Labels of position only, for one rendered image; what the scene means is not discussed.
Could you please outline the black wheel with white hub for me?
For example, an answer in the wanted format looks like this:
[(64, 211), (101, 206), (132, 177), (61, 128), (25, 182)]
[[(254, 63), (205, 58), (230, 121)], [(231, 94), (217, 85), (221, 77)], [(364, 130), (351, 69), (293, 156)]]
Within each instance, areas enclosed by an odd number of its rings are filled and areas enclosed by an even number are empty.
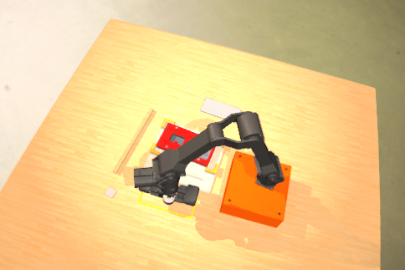
[[(168, 197), (169, 197), (170, 199), (167, 199)], [(174, 196), (174, 197), (170, 197), (170, 196), (165, 196), (165, 195), (163, 195), (163, 196), (162, 196), (162, 199), (163, 199), (163, 201), (164, 201), (164, 203), (165, 203), (166, 205), (171, 205), (171, 204), (174, 202), (175, 196)]]

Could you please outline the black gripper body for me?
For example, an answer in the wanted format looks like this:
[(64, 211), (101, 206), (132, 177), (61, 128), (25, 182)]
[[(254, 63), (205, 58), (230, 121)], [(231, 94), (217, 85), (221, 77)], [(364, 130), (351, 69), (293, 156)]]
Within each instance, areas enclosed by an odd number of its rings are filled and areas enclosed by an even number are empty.
[(199, 186), (192, 186), (189, 185), (178, 185), (178, 183), (174, 187), (164, 187), (163, 185), (156, 184), (156, 186), (148, 186), (148, 187), (141, 187), (139, 191), (150, 193), (160, 193), (165, 196), (174, 197), (177, 196), (178, 198), (183, 199), (183, 203), (189, 206), (195, 206), (197, 201), (197, 196), (199, 193)]

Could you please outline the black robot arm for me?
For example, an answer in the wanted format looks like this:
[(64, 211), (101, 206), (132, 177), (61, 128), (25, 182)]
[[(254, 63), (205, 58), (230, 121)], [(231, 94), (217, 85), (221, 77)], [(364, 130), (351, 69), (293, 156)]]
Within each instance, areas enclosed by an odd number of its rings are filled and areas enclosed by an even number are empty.
[[(237, 122), (241, 141), (224, 137), (223, 129), (233, 122)], [(175, 150), (163, 151), (151, 160), (152, 167), (134, 168), (134, 187), (156, 184), (174, 187), (179, 184), (180, 177), (186, 176), (185, 170), (189, 163), (212, 148), (223, 145), (235, 150), (253, 151), (257, 169), (255, 184), (273, 191), (278, 183), (285, 181), (279, 157), (267, 149), (258, 113), (244, 111), (209, 124), (204, 131)]]

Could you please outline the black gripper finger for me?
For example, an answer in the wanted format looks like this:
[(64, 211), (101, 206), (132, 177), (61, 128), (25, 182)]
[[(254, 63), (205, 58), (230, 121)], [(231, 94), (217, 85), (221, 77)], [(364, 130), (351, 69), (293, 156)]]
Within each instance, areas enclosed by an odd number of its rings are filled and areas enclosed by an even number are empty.
[(159, 192), (158, 193), (155, 193), (155, 192), (150, 192), (150, 194), (151, 195), (153, 195), (153, 196), (158, 196), (158, 197), (161, 197), (162, 198), (162, 194), (160, 194)]
[(174, 201), (175, 201), (175, 202), (178, 202), (178, 203), (183, 203), (183, 199), (182, 199), (182, 198), (178, 198), (177, 196), (175, 196)]

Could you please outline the white flat rectangular block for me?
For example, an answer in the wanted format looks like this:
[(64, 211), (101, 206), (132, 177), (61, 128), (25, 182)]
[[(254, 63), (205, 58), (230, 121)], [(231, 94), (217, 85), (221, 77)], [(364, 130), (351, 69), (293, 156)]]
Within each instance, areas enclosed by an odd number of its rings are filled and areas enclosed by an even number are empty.
[(241, 109), (234, 107), (232, 105), (225, 104), (214, 99), (209, 99), (207, 97), (204, 100), (202, 108), (200, 109), (200, 111), (204, 113), (217, 116), (218, 118), (221, 119), (225, 119), (230, 114), (238, 113), (240, 112), (240, 110)]

